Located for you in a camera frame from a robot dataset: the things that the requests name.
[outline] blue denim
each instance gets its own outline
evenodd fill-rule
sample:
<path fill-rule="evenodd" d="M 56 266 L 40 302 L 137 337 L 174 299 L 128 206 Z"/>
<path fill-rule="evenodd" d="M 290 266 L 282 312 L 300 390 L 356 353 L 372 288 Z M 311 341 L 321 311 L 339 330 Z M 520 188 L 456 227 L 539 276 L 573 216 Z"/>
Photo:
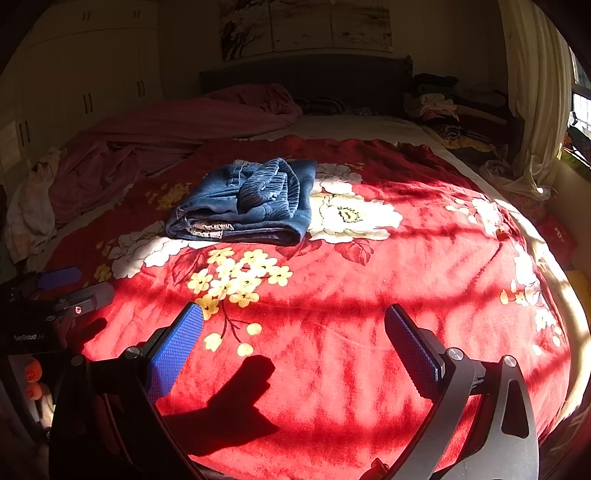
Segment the blue denim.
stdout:
<path fill-rule="evenodd" d="M 166 222 L 170 238 L 297 245 L 310 226 L 314 160 L 234 163 L 210 172 Z"/>

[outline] blue gripper pad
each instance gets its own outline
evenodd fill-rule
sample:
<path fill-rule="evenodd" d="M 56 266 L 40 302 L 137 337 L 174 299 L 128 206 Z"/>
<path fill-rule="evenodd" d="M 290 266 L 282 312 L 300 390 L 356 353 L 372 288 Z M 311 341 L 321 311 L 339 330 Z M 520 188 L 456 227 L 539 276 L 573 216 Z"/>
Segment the blue gripper pad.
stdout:
<path fill-rule="evenodd" d="M 146 392 L 152 404 L 170 393 L 202 329 L 203 311 L 189 303 L 163 334 L 157 352 L 150 352 Z"/>
<path fill-rule="evenodd" d="M 435 400 L 445 373 L 442 358 L 399 304 L 387 308 L 384 323 L 386 334 L 419 395 Z"/>
<path fill-rule="evenodd" d="M 37 287 L 41 290 L 52 290 L 80 280 L 82 273 L 76 267 L 62 268 L 53 272 L 41 274 L 37 280 Z"/>

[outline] white cabinet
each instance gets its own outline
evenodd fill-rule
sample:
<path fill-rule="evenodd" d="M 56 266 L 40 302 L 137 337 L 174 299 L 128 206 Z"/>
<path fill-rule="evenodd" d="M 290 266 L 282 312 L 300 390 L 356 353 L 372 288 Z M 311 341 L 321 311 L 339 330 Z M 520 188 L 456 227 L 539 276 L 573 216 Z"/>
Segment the white cabinet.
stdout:
<path fill-rule="evenodd" d="M 162 100 L 160 84 L 160 62 L 158 60 L 158 31 L 141 29 L 137 31 L 139 81 L 142 87 L 143 105 Z"/>
<path fill-rule="evenodd" d="M 0 76 L 0 182 L 103 118 L 162 99 L 157 7 L 74 0 L 50 7 Z"/>
<path fill-rule="evenodd" d="M 157 28 L 158 4 L 144 0 L 76 0 L 55 4 L 25 38 L 30 46 L 52 38 L 106 28 Z"/>

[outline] wall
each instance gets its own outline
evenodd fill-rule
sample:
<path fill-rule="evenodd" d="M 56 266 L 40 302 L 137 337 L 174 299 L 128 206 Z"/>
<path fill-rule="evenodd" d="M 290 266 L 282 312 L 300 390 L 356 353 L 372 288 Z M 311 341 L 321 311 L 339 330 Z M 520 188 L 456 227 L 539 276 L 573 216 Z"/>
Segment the wall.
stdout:
<path fill-rule="evenodd" d="M 506 91 L 497 0 L 391 0 L 390 17 L 390 55 L 410 55 L 415 73 L 455 75 L 464 87 L 485 84 Z M 161 0 L 158 27 L 164 97 L 196 95 L 199 71 L 224 64 L 217 1 Z"/>
<path fill-rule="evenodd" d="M 550 207 L 579 244 L 572 256 L 573 265 L 591 279 L 591 183 L 561 163 L 554 188 L 558 193 Z"/>

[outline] screw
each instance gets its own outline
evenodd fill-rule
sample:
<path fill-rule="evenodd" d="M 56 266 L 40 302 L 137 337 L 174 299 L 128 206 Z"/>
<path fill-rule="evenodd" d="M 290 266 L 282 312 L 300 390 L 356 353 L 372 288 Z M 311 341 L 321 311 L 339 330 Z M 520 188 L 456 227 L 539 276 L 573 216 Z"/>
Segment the screw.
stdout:
<path fill-rule="evenodd" d="M 79 367 L 82 365 L 82 363 L 84 362 L 84 356 L 83 355 L 76 355 L 74 358 L 72 358 L 72 360 L 70 360 L 70 364 L 73 367 Z"/>
<path fill-rule="evenodd" d="M 503 360 L 510 367 L 516 367 L 517 366 L 517 360 L 515 360 L 515 358 L 512 357 L 511 355 L 505 355 L 505 358 Z"/>
<path fill-rule="evenodd" d="M 447 356 L 453 360 L 461 360 L 464 358 L 464 352 L 462 352 L 459 348 L 450 348 L 447 351 Z"/>
<path fill-rule="evenodd" d="M 123 354 L 127 360 L 133 360 L 134 358 L 138 358 L 142 354 L 142 350 L 140 350 L 136 346 L 129 346 L 125 349 L 125 353 Z"/>

